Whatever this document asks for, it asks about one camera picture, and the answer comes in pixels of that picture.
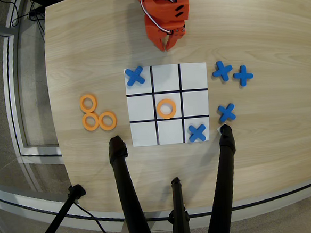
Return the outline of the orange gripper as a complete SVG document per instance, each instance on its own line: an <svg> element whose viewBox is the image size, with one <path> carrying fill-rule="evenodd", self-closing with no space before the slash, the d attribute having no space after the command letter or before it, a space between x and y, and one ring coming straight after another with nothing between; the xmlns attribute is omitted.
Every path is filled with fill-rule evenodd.
<svg viewBox="0 0 311 233"><path fill-rule="evenodd" d="M162 52L165 51L163 40L168 40L166 50L172 49L186 33L184 12L171 12L152 16L145 15L145 29L148 38Z"/></svg>

